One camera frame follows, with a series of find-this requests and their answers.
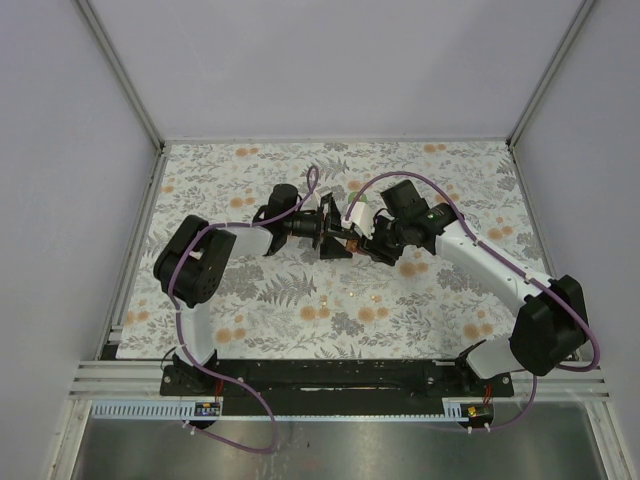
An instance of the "floral pattern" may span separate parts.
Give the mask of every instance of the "floral pattern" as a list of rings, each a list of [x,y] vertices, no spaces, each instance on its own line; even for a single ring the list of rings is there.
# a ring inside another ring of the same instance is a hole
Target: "floral pattern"
[[[480,232],[542,270],[516,174],[501,142],[174,145],[163,177],[126,318],[118,358],[160,358],[176,345],[172,306],[153,278],[158,254],[186,215],[249,221],[277,183],[306,191],[320,169],[344,211],[349,196],[391,170],[425,175],[444,188]],[[367,192],[374,209],[385,179]],[[414,182],[429,204],[439,195]],[[308,239],[272,257],[227,265],[211,301],[225,358],[424,358],[454,356],[509,333],[514,318],[459,267],[406,248],[393,268],[368,257],[320,261]]]

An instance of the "black base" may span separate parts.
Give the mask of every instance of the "black base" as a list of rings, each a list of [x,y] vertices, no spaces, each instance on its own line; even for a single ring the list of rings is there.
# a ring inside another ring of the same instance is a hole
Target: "black base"
[[[163,396],[214,396],[193,380],[193,367],[174,357],[164,369]],[[218,360],[208,368],[255,388],[281,416],[442,414],[442,398],[480,397],[492,386],[494,397],[512,397],[508,374],[469,384],[453,361],[434,360]],[[243,388],[224,385],[225,415],[264,415]]]

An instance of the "metal frame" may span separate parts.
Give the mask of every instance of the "metal frame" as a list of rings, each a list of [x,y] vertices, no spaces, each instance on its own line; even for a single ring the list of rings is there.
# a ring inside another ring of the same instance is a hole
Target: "metal frame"
[[[51,480],[66,480],[71,478],[94,401],[120,400],[125,403],[127,401],[138,402],[137,404],[143,401],[161,404],[162,402],[181,400],[177,397],[160,397],[159,385],[163,375],[160,368],[160,361],[98,360],[102,354],[103,346],[115,345],[120,340],[120,332],[122,330],[121,321],[124,318],[123,312],[127,307],[131,295],[135,272],[142,252],[143,239],[151,221],[153,206],[160,189],[167,162],[168,151],[164,151],[164,139],[161,137],[147,109],[144,107],[92,1],[73,0],[73,2],[98,42],[102,53],[105,55],[106,61],[111,66],[122,87],[124,95],[129,100],[132,109],[144,127],[150,141],[157,149],[157,155],[138,210],[135,229],[127,247],[126,260],[118,277],[118,289],[114,293],[109,306],[105,328],[95,355],[95,360],[82,362],[80,364],[70,389],[69,399],[65,403],[61,428],[56,434],[57,442],[51,454],[52,461],[46,476],[46,478]],[[597,3],[598,0],[583,0],[540,78],[533,95],[529,99],[513,131],[506,139],[507,145],[514,158],[517,178],[520,182],[528,212],[533,221],[535,234],[543,249],[545,267],[551,274],[554,274],[555,269],[550,261],[547,243],[538,228],[538,216],[530,201],[526,182],[521,175],[515,147]],[[255,142],[257,140],[258,139],[248,139],[247,141]],[[407,141],[409,139],[376,138],[372,140]],[[423,138],[411,140],[445,141],[447,139]],[[301,139],[280,139],[276,141],[278,143],[287,143],[291,141],[299,142]],[[309,138],[308,141],[345,142],[349,140]],[[180,139],[167,142],[167,146],[181,143],[203,142],[198,139],[194,139],[193,141]],[[526,401],[529,397],[531,389],[530,376],[525,373],[515,373],[512,375],[512,379],[515,390],[514,397],[497,398],[494,400],[496,403],[520,403]],[[210,397],[202,397],[200,399],[193,397],[190,398],[190,400],[210,400]],[[448,404],[456,405],[456,402],[469,403],[481,401],[481,399],[450,398],[444,399],[444,401],[448,402]],[[619,433],[618,421],[612,410],[611,398],[600,369],[587,374],[575,374],[559,370],[553,371],[548,376],[539,379],[538,393],[535,401],[584,403],[609,478],[637,478],[633,466],[625,460],[625,456],[629,458],[628,451],[624,444],[623,437]],[[266,417],[255,418],[255,420],[264,419],[266,419]],[[386,420],[403,421],[401,418],[387,418]]]

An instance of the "green object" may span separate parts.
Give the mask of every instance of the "green object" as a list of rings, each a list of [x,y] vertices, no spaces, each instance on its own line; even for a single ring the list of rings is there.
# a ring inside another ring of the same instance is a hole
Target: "green object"
[[[351,203],[353,201],[353,199],[356,197],[356,195],[358,194],[358,192],[351,192],[349,194],[349,203]],[[362,196],[358,199],[359,202],[364,202],[364,203],[368,203],[367,200],[367,195],[366,194],[362,194]]]

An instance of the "white wall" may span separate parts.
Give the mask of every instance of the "white wall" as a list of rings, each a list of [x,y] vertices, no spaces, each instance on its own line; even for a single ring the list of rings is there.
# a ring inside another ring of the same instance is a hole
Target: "white wall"
[[[580,0],[93,0],[166,138],[501,137]]]
[[[150,142],[69,0],[0,15],[0,477],[42,472],[97,346]]]
[[[640,2],[597,6],[518,145],[542,234],[582,282],[627,443],[640,461]]]

